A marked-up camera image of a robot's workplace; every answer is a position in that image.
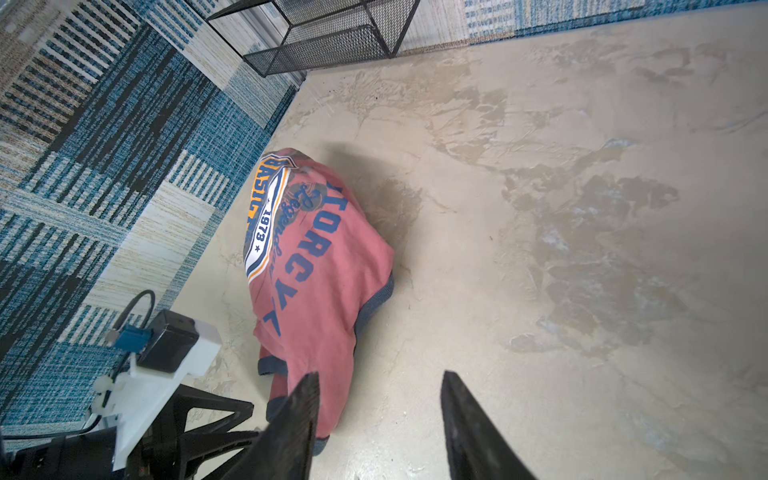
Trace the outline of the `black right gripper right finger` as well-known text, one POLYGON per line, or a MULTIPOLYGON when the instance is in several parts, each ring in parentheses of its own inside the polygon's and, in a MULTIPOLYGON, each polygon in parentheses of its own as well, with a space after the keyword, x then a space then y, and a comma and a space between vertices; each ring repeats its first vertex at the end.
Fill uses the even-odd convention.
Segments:
POLYGON ((535 479, 456 372, 444 372, 440 402, 451 479, 535 479))

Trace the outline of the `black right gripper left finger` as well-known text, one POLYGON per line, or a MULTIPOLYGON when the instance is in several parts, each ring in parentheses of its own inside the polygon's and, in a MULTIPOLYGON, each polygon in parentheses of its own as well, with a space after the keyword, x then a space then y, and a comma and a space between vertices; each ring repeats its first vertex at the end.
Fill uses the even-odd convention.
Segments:
POLYGON ((308 373, 261 432, 231 432, 238 453, 219 467, 221 479, 307 479, 320 403, 319 374, 308 373))

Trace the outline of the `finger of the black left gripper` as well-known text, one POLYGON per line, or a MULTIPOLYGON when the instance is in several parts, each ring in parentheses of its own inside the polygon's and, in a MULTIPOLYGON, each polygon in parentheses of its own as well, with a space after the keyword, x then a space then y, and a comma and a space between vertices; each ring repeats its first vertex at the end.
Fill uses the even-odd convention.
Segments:
POLYGON ((215 479, 222 479, 261 436, 258 430, 235 429, 252 417, 253 409, 250 402, 179 386, 141 440, 142 477, 191 479, 203 463, 233 452, 235 456, 213 473, 215 479), (189 429, 188 416, 195 409, 226 416, 189 429))

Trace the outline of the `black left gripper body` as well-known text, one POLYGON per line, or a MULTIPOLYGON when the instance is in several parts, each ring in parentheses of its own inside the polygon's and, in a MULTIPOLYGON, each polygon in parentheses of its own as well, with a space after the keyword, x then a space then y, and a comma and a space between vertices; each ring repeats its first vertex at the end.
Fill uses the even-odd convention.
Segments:
POLYGON ((78 430, 1 434, 3 479, 138 479, 150 416, 93 415, 78 430))

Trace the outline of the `red printed t-shirt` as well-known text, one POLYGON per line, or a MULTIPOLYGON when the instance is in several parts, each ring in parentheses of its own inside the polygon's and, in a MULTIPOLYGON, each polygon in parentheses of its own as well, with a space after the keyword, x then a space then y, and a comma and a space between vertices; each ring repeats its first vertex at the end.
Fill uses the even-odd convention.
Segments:
POLYGON ((394 251, 334 170, 283 149, 257 163, 243 260, 258 372, 272 379, 266 417, 317 373, 320 454, 347 404, 358 338, 393 293, 394 251))

